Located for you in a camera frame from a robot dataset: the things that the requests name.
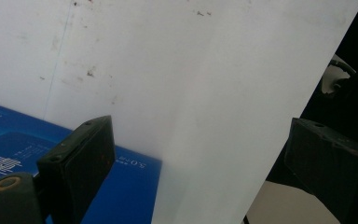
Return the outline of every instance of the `blue box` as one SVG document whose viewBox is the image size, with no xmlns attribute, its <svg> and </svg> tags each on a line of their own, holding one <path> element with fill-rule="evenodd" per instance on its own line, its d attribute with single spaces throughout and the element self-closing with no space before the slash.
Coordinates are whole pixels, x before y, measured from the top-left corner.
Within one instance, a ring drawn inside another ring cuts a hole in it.
<svg viewBox="0 0 358 224">
<path fill-rule="evenodd" d="M 0 176 L 36 175 L 37 159 L 70 132 L 0 106 Z M 151 223 L 161 161 L 123 147 L 116 147 L 116 153 L 117 160 L 82 223 Z"/>
</svg>

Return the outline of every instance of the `round hole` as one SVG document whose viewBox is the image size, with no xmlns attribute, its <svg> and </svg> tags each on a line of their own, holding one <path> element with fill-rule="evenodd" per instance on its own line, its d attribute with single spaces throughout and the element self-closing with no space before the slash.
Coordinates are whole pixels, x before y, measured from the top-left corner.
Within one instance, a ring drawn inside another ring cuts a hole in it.
<svg viewBox="0 0 358 224">
<path fill-rule="evenodd" d="M 59 161 L 62 158 L 61 155 L 53 156 L 50 158 L 50 161 Z"/>
<path fill-rule="evenodd" d="M 10 176 L 0 181 L 0 191 L 12 189 L 19 185 L 21 179 L 18 176 Z"/>
</svg>

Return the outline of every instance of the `blue cardboard box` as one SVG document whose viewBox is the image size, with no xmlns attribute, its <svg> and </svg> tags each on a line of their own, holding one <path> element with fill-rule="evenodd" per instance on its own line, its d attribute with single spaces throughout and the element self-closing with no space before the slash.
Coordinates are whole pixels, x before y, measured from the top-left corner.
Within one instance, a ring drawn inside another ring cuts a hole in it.
<svg viewBox="0 0 358 224">
<path fill-rule="evenodd" d="M 37 159 L 70 132 L 0 106 L 0 176 L 36 175 Z M 117 160 L 82 223 L 151 223 L 161 161 L 123 147 L 116 147 L 116 153 Z"/>
</svg>

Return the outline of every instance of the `white board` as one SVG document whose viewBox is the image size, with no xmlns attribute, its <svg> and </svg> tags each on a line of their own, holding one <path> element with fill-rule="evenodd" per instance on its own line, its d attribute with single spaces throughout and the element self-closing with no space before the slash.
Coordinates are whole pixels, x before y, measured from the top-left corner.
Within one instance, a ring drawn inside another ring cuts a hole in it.
<svg viewBox="0 0 358 224">
<path fill-rule="evenodd" d="M 358 0 L 0 2 L 0 105 L 163 158 L 154 223 L 240 223 Z"/>
</svg>

